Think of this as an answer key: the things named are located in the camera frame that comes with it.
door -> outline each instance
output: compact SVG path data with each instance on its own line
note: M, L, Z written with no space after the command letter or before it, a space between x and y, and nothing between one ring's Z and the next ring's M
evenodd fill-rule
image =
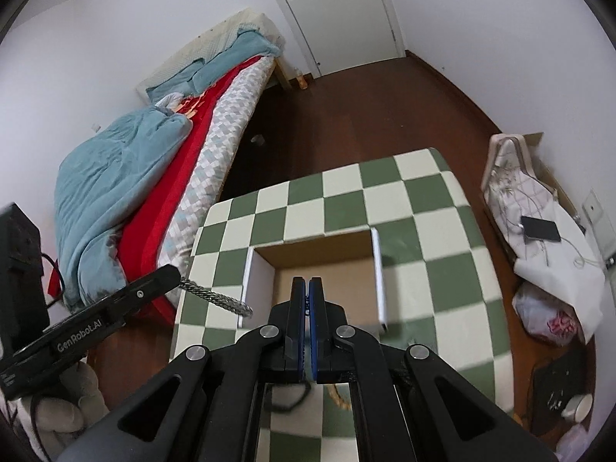
M398 57L382 0L287 0L321 74Z

silver screw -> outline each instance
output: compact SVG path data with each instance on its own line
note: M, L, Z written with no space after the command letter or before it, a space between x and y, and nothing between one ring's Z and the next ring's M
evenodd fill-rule
M417 344L408 350L408 353L416 360L425 360L430 356L430 350L425 345Z
M192 345L186 350L186 357L190 361L198 361L205 356L205 348L200 345Z
M262 337L265 337L266 339L271 339L272 337L278 335L278 327L273 325L262 326L259 330L259 333Z
M348 339L355 335L355 328L349 325L341 325L336 329L336 335L343 339Z

dark wooden floor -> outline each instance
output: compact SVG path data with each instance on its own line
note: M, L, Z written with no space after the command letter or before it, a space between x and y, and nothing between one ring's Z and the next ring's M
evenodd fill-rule
M436 147L469 199L503 291L514 349L515 411L524 418L533 366L557 354L529 338L511 307L519 285L488 221L479 185L497 127L458 89L414 57L344 70L308 90L267 90L240 145L223 198L354 162ZM264 146L250 143L262 134ZM128 328L96 353L100 384L113 408L166 363L169 333ZM553 445L555 439L547 440Z

quilted headboard cover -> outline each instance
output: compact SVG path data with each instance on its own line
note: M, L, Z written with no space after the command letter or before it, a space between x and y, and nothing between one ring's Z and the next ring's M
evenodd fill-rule
M199 58L205 59L206 62L213 59L233 44L240 29L254 29L273 44L279 47L282 45L280 32L276 29L275 24L264 13L257 13L251 8L245 8L215 25L212 29L201 33L188 45L175 52L150 76L137 85L136 89L139 96L149 104L150 99L146 94L146 89L160 85Z

checkered tablecloth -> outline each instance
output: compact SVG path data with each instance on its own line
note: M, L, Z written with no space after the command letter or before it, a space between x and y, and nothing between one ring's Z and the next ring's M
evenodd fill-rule
M421 343L506 412L513 367L501 291L458 180L435 149L349 165L217 203L198 230L190 279L241 298L251 245L374 226L379 231L388 331L381 342ZM237 316L183 294L172 357L193 344L233 344ZM342 387L343 395L348 390ZM284 391L273 391L282 395ZM266 416L258 460L357 460L352 412L316 385L291 414Z

